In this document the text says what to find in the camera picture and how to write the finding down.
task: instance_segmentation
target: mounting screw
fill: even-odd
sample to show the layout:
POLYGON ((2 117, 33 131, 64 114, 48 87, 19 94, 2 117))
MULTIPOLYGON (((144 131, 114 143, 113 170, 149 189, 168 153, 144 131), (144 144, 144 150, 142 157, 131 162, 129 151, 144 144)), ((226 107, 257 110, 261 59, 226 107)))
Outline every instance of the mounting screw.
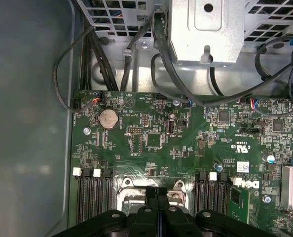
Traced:
POLYGON ((91 134, 91 129, 89 127, 85 127, 83 129, 83 132, 84 132, 85 135, 89 135, 89 134, 91 134))
POLYGON ((204 217, 211 217, 211 213, 209 213, 209 212, 203 212, 202 215, 204 217))
POLYGON ((263 202, 264 202, 264 203, 271 203, 271 197, 265 195, 265 196, 263 197, 263 202))
POLYGON ((168 210, 169 211, 172 211, 172 212, 177 211, 177 209, 175 207, 173 207, 173 206, 171 206, 170 208, 168 208, 168 210))
POLYGON ((142 44, 141 44, 141 47, 142 47, 143 49, 147 49, 147 47, 148 47, 148 42, 143 41, 142 44))
POLYGON ((181 102, 179 100, 173 100, 173 105, 178 106, 180 104, 181 104, 181 102))

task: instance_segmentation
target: motherboard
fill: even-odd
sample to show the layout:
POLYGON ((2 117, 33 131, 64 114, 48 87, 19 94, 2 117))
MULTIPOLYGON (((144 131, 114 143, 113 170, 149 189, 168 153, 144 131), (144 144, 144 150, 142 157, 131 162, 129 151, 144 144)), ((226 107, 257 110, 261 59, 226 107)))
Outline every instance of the motherboard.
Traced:
MULTIPOLYGON (((215 96, 198 96, 215 99, 215 96)), ((216 107, 156 93, 79 91, 73 115, 69 226, 109 209, 129 214, 145 186, 171 205, 215 210, 279 236, 293 236, 293 115, 264 116, 250 99, 216 107)), ((281 114, 286 99, 259 98, 281 114)))

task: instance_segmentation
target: sticker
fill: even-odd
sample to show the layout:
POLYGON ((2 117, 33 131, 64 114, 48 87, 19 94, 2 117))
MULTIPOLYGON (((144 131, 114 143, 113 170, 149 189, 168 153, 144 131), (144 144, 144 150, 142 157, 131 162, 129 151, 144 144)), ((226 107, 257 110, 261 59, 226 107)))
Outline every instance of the sticker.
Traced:
POLYGON ((249 161, 238 161, 236 164, 236 172, 249 173, 250 172, 250 162, 249 161))

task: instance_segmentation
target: green circuit board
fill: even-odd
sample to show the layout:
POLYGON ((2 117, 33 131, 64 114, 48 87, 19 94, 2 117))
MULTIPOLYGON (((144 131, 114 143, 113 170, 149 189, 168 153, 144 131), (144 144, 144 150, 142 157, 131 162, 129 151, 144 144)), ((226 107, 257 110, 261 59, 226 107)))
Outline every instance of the green circuit board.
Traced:
MULTIPOLYGON (((76 106, 84 106, 97 93, 78 92, 76 106)), ((225 175, 229 182, 222 212, 267 232, 284 230, 293 236, 293 217, 280 203, 281 167, 293 160, 293 115, 264 117, 252 111, 249 99, 206 108, 173 103, 155 93, 99 93, 100 103, 73 118, 69 226, 119 208, 119 190, 126 177, 134 186, 168 189, 183 181, 183 204, 195 214, 201 205, 195 205, 198 177, 206 174, 208 185, 212 172, 225 175), (80 176, 90 172, 88 178, 75 176, 76 167, 83 170, 80 176), (94 169, 101 172, 102 180, 91 178, 94 169), (243 182, 233 185, 233 178, 243 182)), ((285 113, 293 104, 262 98, 258 109, 285 113)), ((215 198, 203 207, 219 210, 221 201, 215 198)))

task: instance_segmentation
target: cable clip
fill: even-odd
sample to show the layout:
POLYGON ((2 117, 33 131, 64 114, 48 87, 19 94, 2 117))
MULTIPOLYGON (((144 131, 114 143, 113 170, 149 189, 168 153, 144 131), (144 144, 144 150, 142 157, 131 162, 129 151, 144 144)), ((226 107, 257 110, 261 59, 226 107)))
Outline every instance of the cable clip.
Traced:
POLYGON ((132 50, 131 49, 124 49, 122 54, 123 54, 123 56, 132 57, 132 50))

